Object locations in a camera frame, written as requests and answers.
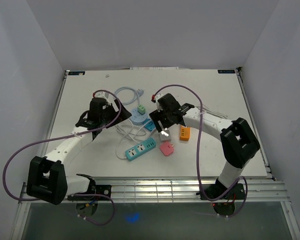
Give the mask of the white silver plug adapter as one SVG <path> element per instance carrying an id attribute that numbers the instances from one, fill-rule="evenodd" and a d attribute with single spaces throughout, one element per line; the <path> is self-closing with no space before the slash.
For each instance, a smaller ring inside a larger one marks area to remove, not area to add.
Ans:
<path id="1" fill-rule="evenodd" d="M 171 142 L 172 137 L 169 129 L 164 129 L 161 132 L 158 133 L 159 140 L 164 143 L 164 142 Z"/>

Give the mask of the round light blue power strip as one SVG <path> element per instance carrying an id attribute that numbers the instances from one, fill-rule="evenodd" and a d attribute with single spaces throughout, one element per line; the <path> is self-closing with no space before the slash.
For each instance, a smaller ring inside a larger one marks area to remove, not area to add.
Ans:
<path id="1" fill-rule="evenodd" d="M 135 107 L 130 111 L 130 113 L 131 113 L 131 117 L 129 118 L 129 120 L 134 125 L 140 126 L 145 124 L 147 121 L 149 121 L 149 115 L 147 111 L 145 111 L 145 113 L 142 114 L 138 111 L 138 108 Z"/>

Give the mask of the green plug adapter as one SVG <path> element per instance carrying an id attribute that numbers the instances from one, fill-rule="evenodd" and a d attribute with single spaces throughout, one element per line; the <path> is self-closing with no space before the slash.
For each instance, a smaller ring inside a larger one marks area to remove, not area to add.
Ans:
<path id="1" fill-rule="evenodd" d="M 143 114 L 146 113 L 146 108 L 145 108 L 142 104 L 140 104 L 140 105 L 137 107 L 137 111 L 138 111 L 141 115 L 143 115 Z"/>

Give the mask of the pink plug adapter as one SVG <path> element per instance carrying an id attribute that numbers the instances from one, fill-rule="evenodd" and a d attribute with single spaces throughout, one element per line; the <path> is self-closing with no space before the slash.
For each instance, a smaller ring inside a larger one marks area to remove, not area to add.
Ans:
<path id="1" fill-rule="evenodd" d="M 163 142 L 160 146 L 159 146 L 159 149 L 161 151 L 161 153 L 167 157 L 171 154 L 174 153 L 175 149 L 174 149 L 174 145 L 171 143 L 171 142 Z"/>

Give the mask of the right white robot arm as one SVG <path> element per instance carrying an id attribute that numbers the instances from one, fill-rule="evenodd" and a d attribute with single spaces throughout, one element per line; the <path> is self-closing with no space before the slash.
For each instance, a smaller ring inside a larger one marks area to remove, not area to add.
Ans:
<path id="1" fill-rule="evenodd" d="M 211 202 L 232 195 L 244 168 L 261 148 L 248 122 L 241 117 L 236 120 L 220 118 L 189 103 L 180 105 L 170 93 L 153 95 L 151 101 L 156 104 L 156 110 L 149 116 L 159 133 L 173 125 L 181 125 L 221 142 L 226 160 L 222 172 L 208 188 L 200 184 L 198 195 Z"/>

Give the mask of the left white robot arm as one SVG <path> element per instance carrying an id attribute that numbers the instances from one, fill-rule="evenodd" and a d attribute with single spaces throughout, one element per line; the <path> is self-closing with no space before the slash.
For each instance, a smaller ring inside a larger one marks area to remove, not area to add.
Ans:
<path id="1" fill-rule="evenodd" d="M 68 175 L 66 169 L 77 155 L 102 132 L 131 117 L 131 113 L 115 99 L 91 99 L 72 131 L 54 150 L 44 156 L 35 156 L 29 165 L 27 195 L 58 205 L 67 196 L 80 194 L 85 200 L 96 195 L 96 182 L 89 175 Z"/>

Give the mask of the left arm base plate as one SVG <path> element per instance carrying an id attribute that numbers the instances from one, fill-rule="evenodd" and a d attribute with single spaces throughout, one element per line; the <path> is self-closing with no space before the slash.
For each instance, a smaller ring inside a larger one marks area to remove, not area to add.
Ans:
<path id="1" fill-rule="evenodd" d="M 68 201 L 107 201 L 111 198 L 112 185 L 110 184 L 99 184 L 92 186 L 87 192 L 76 193 L 69 195 L 66 199 Z"/>

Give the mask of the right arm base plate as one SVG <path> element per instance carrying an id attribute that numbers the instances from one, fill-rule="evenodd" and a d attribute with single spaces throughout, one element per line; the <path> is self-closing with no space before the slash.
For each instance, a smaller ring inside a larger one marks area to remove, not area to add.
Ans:
<path id="1" fill-rule="evenodd" d="M 220 187 L 217 184 L 203 184 L 202 185 L 203 190 L 208 198 L 210 199 L 216 199 L 221 194 L 223 194 L 226 191 L 226 188 Z M 233 186 L 229 192 L 227 192 L 221 199 L 222 200 L 228 200 L 235 197 L 236 200 L 243 200 L 245 197 L 245 190 L 242 183 L 237 183 L 235 186 Z"/>

